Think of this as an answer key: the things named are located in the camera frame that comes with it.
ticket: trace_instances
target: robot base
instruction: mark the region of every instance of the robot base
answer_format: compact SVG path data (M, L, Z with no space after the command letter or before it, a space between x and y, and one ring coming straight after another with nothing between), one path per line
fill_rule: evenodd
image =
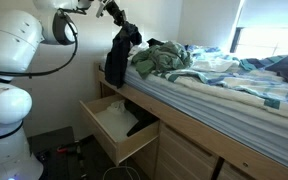
M37 180L43 165L30 153L23 128L0 139L0 180Z

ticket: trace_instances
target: wooden bed frame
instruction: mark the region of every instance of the wooden bed frame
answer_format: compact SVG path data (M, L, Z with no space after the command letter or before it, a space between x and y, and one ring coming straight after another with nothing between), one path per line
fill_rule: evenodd
M288 167L126 84L116 89L106 82L99 65L94 64L98 97L114 92L121 94L160 118L164 124L191 142L217 155L219 162L224 159L255 179L288 179Z

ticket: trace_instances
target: dark floor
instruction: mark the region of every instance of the dark floor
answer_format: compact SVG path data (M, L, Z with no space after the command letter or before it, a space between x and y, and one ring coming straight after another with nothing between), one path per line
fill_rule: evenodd
M46 169L41 180L78 180L85 173L87 178L83 180L137 180L139 179L138 175L141 180L149 179L131 158L120 163L118 168L109 170L115 165L93 136L81 141L81 152L84 159L81 162L85 167L85 173L83 173L77 154L57 152L57 147L73 142L74 135L71 127L29 138L31 150L43 162L44 169Z

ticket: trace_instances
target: mattress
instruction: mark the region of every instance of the mattress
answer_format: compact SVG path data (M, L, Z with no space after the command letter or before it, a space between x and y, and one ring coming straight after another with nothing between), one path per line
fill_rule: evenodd
M288 167L288 118L154 75L143 80L133 66L125 83Z

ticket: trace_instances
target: window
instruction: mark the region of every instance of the window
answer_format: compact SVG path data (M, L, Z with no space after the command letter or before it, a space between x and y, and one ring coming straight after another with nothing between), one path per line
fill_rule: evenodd
M288 28L237 28L231 52L239 58L288 54Z

